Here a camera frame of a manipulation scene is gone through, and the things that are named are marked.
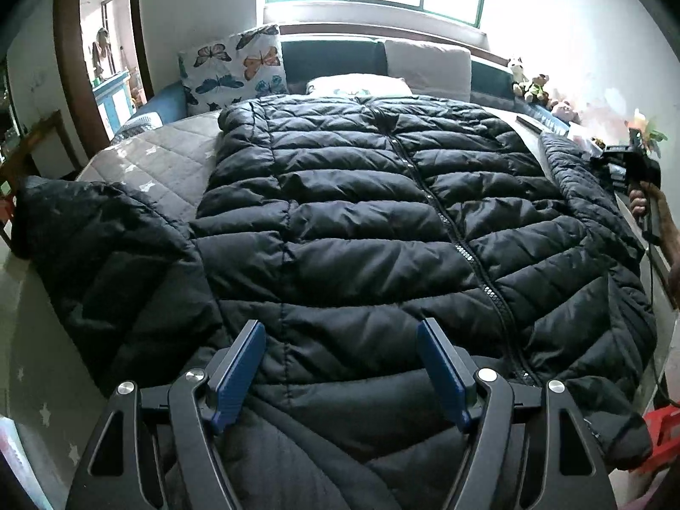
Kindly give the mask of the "person's right hand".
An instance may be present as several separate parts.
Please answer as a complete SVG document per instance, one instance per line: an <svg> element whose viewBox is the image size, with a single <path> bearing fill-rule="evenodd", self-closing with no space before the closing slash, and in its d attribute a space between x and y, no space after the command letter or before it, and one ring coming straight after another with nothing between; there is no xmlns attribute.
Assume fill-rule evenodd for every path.
<svg viewBox="0 0 680 510"><path fill-rule="evenodd" d="M655 204L659 216L662 218L667 211L666 198L657 185L641 182L637 188L631 188L628 193L629 210L635 218L642 218L648 213L651 204Z"/></svg>

